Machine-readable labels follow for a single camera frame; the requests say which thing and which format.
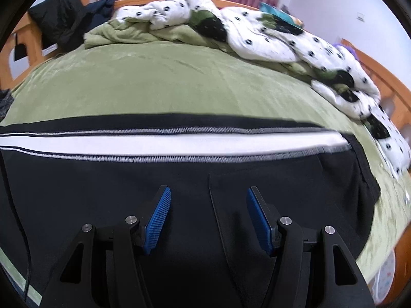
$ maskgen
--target silver bolt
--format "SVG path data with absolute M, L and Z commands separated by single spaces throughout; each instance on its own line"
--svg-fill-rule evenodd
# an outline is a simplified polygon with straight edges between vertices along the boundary
M 283 225 L 290 225 L 293 221 L 289 217 L 283 216 L 283 217 L 280 218 L 280 222 Z
M 332 226 L 325 226 L 324 230 L 325 230 L 326 233 L 328 233 L 330 235 L 335 233 L 335 229 Z
M 126 222 L 129 225 L 135 223 L 136 221 L 137 221 L 137 217 L 135 217 L 134 215 L 129 215 L 128 217 L 126 217 Z
M 83 227 L 81 228 L 81 230 L 85 233 L 89 232 L 91 229 L 93 228 L 93 225 L 91 223 L 86 223 L 85 225 L 83 225 Z

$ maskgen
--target white blanket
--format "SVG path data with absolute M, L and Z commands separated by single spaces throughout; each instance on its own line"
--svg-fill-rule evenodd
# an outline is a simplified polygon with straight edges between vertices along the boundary
M 228 44 L 241 58 L 308 64 L 312 69 L 310 75 L 318 76 L 312 80 L 312 88 L 347 116 L 364 119 L 379 104 L 381 96 L 378 88 L 348 50 L 335 48 L 306 31 L 294 35 L 266 28 L 261 22 L 264 14 L 261 11 L 241 7 L 218 10 L 211 0 L 165 0 L 145 6 L 122 7 L 117 11 L 116 18 L 121 22 L 125 22 L 127 17 L 151 22 L 150 28 L 158 30 L 188 23 L 192 13 L 200 10 L 210 11 L 221 20 L 227 31 Z M 335 87 L 319 81 L 322 73 L 337 70 L 351 75 L 353 87 L 350 92 L 358 100 L 348 101 Z

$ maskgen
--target green bed sheet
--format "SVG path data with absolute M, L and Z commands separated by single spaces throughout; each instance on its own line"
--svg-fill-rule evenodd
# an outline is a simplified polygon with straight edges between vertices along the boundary
M 310 121 L 352 132 L 381 187 L 368 242 L 357 263 L 369 282 L 411 219 L 395 181 L 365 127 L 350 120 L 307 83 L 233 54 L 168 41 L 83 47 L 38 66 L 18 86 L 1 125 L 65 117 L 185 112 Z M 0 253 L 0 260 L 7 258 Z M 8 265 L 9 272 L 16 270 Z

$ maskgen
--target black drawstring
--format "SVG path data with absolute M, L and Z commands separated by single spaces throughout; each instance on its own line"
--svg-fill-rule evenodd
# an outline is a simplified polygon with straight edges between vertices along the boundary
M 14 219 L 16 220 L 16 223 L 17 223 L 18 229 L 20 230 L 21 236 L 23 237 L 24 246 L 25 246 L 25 250 L 26 250 L 26 254 L 27 254 L 26 283 L 25 283 L 25 286 L 24 286 L 24 293 L 23 293 L 23 300 L 26 301 L 27 294 L 28 294 L 28 288 L 30 286 L 30 280 L 31 280 L 30 247 L 28 246 L 27 235 L 24 231 L 23 225 L 21 224 L 20 218 L 18 217 L 16 206 L 14 205 L 12 192 L 10 190 L 10 185 L 9 185 L 9 179 L 7 177 L 6 165 L 4 163 L 3 153 L 1 151 L 0 151 L 0 170 L 1 170 L 1 175 L 2 175 L 2 178 L 3 178 L 3 182 L 4 182 L 4 187 L 5 187 L 5 190 L 6 190 L 7 198 L 9 200 L 9 206 L 10 206 L 10 209 L 12 210 Z

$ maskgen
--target blue gripper pad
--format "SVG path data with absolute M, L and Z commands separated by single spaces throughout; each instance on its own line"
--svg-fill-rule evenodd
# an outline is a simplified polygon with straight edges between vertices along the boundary
M 261 248 L 268 255 L 271 255 L 274 249 L 273 243 L 271 242 L 271 228 L 251 189 L 248 189 L 247 191 L 246 202 L 248 213 L 253 223 L 258 242 L 260 243 Z
M 170 204 L 171 190 L 167 187 L 164 189 L 163 195 L 161 196 L 150 221 L 145 227 L 145 241 L 143 244 L 143 250 L 146 255 L 148 255 L 151 249 L 154 249 L 157 245 L 161 229 L 163 228 L 164 221 L 166 220 L 167 213 L 170 209 Z

